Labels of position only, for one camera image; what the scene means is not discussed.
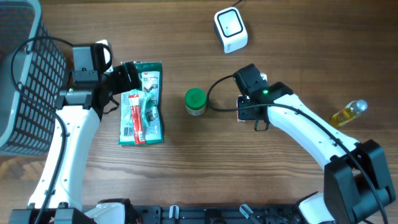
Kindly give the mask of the green lid jar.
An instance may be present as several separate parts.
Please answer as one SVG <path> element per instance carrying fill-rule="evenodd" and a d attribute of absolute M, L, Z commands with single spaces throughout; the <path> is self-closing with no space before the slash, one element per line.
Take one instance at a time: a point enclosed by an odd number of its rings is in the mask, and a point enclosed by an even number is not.
<path fill-rule="evenodd" d="M 185 107 L 193 116 L 199 116 L 206 110 L 206 93 L 200 88 L 192 88 L 185 94 Z"/>

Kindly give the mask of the red tissue pack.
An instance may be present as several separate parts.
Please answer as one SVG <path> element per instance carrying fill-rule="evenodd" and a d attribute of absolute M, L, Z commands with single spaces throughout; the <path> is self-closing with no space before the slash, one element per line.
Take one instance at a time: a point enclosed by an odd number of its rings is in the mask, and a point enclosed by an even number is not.
<path fill-rule="evenodd" d="M 237 122 L 238 123 L 243 123 L 243 122 L 246 121 L 246 120 L 242 120 L 242 119 L 239 118 L 239 111 L 236 112 L 236 117 L 237 117 Z"/>

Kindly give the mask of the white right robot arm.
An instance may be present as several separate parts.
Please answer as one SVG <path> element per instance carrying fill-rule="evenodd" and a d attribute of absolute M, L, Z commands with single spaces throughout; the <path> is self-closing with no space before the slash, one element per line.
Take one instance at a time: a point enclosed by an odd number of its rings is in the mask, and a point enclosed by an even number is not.
<path fill-rule="evenodd" d="M 281 82 L 268 84 L 254 64 L 232 75 L 241 119 L 263 119 L 297 141 L 324 171 L 323 191 L 302 200 L 307 223 L 359 223 L 396 200 L 383 148 L 359 142 L 308 109 Z"/>

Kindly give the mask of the red stick packet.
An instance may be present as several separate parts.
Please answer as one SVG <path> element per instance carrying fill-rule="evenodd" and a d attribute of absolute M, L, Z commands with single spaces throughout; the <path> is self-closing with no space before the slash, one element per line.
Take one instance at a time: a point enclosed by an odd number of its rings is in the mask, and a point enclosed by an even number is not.
<path fill-rule="evenodd" d="M 139 106 L 139 95 L 129 95 L 129 103 L 131 107 L 131 119 L 134 130 L 135 144 L 145 144 L 144 130 L 142 127 L 141 108 Z"/>

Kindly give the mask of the green 3M package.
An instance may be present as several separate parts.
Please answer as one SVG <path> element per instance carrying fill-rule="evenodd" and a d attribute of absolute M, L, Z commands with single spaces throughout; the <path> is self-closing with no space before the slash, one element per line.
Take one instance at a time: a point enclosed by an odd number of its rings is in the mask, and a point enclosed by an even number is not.
<path fill-rule="evenodd" d="M 148 127 L 143 127 L 146 144 L 163 142 L 164 127 L 160 112 L 162 95 L 162 63 L 134 62 L 134 64 L 141 80 L 141 87 L 137 90 L 154 92 L 154 96 L 145 110 L 145 116 L 149 123 Z M 133 146 L 135 145 L 135 141 L 129 95 L 130 91 L 121 94 L 119 144 Z"/>

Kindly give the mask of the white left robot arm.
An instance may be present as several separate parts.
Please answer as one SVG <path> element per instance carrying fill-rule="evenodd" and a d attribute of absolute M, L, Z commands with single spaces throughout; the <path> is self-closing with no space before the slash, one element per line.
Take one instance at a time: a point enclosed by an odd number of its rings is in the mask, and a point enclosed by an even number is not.
<path fill-rule="evenodd" d="M 102 200 L 83 212 L 82 185 L 86 161 L 104 107 L 113 95 L 141 87 L 134 63 L 114 67 L 106 59 L 108 45 L 73 48 L 74 69 L 66 77 L 49 113 L 56 119 L 52 143 L 27 208 L 14 209 L 10 223 L 130 223 L 134 209 L 128 199 Z"/>

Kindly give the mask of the yellow liquid bottle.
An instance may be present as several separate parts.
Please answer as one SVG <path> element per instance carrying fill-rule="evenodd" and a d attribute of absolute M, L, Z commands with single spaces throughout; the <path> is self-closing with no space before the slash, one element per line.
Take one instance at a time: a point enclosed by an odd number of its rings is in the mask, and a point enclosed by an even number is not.
<path fill-rule="evenodd" d="M 340 128 L 361 116 L 367 108 L 368 103 L 365 100 L 354 100 L 332 115 L 329 119 L 329 124 L 334 128 Z"/>

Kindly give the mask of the teal plastic packet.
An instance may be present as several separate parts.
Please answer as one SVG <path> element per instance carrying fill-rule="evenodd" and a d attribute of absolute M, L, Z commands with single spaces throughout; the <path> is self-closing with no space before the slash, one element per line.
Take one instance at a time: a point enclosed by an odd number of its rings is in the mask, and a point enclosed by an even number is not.
<path fill-rule="evenodd" d="M 145 110 L 149 106 L 149 102 L 153 98 L 154 92 L 153 91 L 146 92 L 146 91 L 140 91 L 140 90 L 131 90 L 130 95 L 138 95 L 139 96 L 139 106 L 140 106 L 140 110 L 141 110 L 142 126 L 148 127 L 149 123 L 145 116 Z"/>

